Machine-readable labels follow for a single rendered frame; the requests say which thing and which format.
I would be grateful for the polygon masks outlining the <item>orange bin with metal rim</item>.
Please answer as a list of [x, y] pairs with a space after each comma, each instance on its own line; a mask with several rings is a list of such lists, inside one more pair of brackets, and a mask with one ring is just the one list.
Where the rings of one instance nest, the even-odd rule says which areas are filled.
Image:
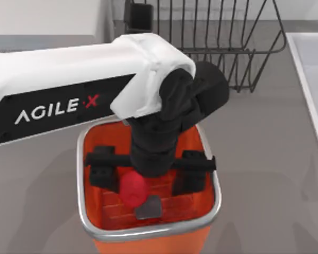
[[[159, 177], [144, 177], [149, 186], [146, 202], [126, 206], [119, 192], [93, 187], [90, 167], [84, 157], [96, 147], [113, 146], [116, 154], [129, 154], [131, 128], [121, 121], [97, 123], [82, 132], [77, 142], [77, 200], [81, 223], [93, 239], [99, 254], [200, 254], [216, 218], [222, 193], [217, 170], [206, 172], [202, 192], [173, 196], [172, 185], [178, 170]], [[203, 151], [213, 156], [207, 139], [197, 125], [181, 134], [173, 151]], [[117, 167], [119, 182], [132, 167]]]

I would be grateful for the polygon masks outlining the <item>red round object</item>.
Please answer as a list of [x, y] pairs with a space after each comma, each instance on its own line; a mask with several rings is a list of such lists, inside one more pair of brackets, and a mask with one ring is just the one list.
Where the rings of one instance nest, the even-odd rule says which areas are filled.
[[149, 195], [147, 180], [135, 171], [124, 174], [119, 182], [119, 196], [129, 207], [136, 208], [143, 205]]

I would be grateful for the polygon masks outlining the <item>black box on rack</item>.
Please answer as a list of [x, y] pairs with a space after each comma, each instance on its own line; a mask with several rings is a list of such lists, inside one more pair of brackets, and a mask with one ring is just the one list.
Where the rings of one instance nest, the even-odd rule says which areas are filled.
[[133, 0], [125, 0], [125, 32], [128, 34], [152, 32], [153, 12], [154, 8], [151, 4], [134, 3]]

